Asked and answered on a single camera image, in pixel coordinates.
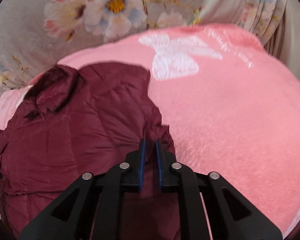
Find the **blue gripper pad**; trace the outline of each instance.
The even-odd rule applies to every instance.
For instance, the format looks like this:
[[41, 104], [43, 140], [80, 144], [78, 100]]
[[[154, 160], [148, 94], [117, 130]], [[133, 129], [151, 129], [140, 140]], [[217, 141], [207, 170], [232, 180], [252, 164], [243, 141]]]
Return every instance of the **blue gripper pad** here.
[[142, 140], [139, 146], [139, 171], [138, 171], [138, 180], [139, 180], [139, 192], [142, 190], [143, 178], [145, 174], [145, 163], [146, 163], [146, 141]]
[[161, 161], [161, 145], [159, 141], [155, 142], [155, 147], [157, 151], [157, 162], [158, 162], [158, 172], [159, 172], [159, 186], [162, 188], [163, 186], [163, 175], [162, 175], [162, 161]]

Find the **floral fabric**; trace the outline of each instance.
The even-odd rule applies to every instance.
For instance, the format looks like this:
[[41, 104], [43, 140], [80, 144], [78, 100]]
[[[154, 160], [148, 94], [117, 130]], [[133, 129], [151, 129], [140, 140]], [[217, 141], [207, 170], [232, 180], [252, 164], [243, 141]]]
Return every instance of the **floral fabric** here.
[[286, 0], [3, 0], [0, 95], [25, 87], [68, 54], [147, 29], [235, 23], [266, 44], [285, 4]]

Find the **white bow print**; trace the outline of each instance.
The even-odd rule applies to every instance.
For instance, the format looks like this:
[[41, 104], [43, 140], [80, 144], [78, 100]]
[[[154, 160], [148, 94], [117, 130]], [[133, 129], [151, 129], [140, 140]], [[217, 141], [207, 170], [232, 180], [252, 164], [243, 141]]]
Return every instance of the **white bow print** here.
[[197, 74], [198, 63], [189, 54], [222, 60], [222, 54], [210, 49], [197, 36], [170, 40], [167, 34], [149, 34], [140, 37], [139, 42], [154, 48], [156, 52], [152, 62], [152, 75], [157, 80]]

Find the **pink fabric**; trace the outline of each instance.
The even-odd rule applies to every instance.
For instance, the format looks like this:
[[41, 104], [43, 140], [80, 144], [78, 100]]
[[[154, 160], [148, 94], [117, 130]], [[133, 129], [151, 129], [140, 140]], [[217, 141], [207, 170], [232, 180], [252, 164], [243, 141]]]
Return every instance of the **pink fabric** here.
[[150, 69], [149, 97], [170, 125], [178, 160], [196, 172], [220, 172], [284, 236], [293, 229], [300, 220], [300, 83], [255, 36], [219, 24], [151, 30], [58, 63], [79, 69], [100, 61]]

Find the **quilted fabric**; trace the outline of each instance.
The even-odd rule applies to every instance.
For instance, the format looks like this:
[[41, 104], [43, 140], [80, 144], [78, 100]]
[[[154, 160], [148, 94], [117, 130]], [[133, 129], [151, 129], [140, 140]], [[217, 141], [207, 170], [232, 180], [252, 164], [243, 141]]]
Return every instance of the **quilted fabric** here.
[[165, 149], [174, 146], [148, 98], [149, 80], [144, 68], [120, 63], [55, 66], [29, 90], [0, 132], [1, 217], [16, 237], [80, 175], [107, 172], [145, 138], [145, 185], [140, 195], [126, 195], [123, 239], [175, 238], [178, 200], [157, 188], [152, 154], [158, 138]]

